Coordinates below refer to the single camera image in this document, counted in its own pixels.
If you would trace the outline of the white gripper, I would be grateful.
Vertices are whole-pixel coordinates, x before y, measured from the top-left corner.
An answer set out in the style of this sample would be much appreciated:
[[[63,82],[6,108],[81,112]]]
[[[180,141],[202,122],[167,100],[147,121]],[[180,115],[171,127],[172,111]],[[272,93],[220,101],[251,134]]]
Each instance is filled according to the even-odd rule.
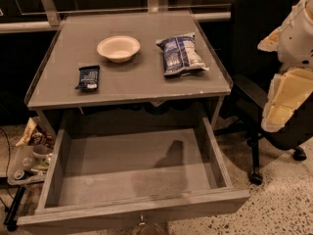
[[[262,114],[261,127],[278,132],[313,92],[313,70],[306,70],[313,68],[313,0],[300,0],[257,49],[278,51],[281,72],[287,71],[274,75]]]

